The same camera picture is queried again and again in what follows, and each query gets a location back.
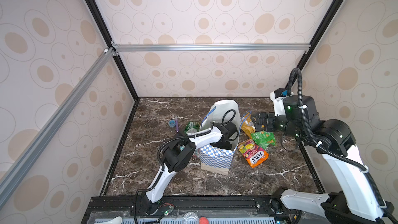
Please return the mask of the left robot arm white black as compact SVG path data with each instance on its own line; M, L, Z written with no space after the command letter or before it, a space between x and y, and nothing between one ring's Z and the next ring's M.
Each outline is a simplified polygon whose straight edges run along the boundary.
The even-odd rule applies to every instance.
M176 134L157 151L160 168L151 185L145 190L143 202L154 204L162 199L166 187L177 172L182 171L194 153L207 145L232 149L233 138L237 138L236 125L228 122L213 122L210 128L191 134Z

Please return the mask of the blue checkered paper bag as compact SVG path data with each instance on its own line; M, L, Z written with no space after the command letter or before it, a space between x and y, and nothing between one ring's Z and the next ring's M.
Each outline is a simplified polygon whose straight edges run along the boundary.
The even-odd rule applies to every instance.
M203 119L200 130L221 128L227 131L218 141L199 148L201 169L228 175L233 156L239 141L241 117L238 104L234 100L215 102Z

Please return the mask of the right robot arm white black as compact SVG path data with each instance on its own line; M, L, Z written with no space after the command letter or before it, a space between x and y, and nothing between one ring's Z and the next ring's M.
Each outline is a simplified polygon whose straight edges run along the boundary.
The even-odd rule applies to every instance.
M308 194L280 187L270 200L273 211L283 214L298 210L326 218L332 224L382 224L388 218L396 224L394 206L378 190L369 168L360 157L356 139L345 122L320 120L311 96L273 99L273 113L256 113L251 120L257 131L275 132L311 146L329 164L340 192Z

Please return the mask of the orange Foxs candy bag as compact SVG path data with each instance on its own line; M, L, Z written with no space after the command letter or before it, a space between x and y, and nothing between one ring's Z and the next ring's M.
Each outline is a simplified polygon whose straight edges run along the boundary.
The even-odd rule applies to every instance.
M257 167L269 157L269 154L252 139L239 143L237 148L251 168Z

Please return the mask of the yellow snack bag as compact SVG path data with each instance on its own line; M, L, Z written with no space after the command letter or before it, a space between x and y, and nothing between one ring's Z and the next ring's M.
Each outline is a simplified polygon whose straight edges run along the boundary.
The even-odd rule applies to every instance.
M251 120L251 113L247 112L241 119L240 129L249 137L256 132L254 123Z

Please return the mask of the green corn snack bag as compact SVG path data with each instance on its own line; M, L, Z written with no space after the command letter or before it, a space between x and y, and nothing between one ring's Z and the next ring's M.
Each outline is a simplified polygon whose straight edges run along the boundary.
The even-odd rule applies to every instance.
M276 139L272 132L255 132L251 134L251 139L263 149L267 149L270 145L276 146Z

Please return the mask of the green white small snack pack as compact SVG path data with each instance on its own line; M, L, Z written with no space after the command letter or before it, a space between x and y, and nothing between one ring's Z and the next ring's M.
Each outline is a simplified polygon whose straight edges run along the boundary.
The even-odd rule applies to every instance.
M200 123L197 121L189 121L184 129L185 134L197 133L200 130Z

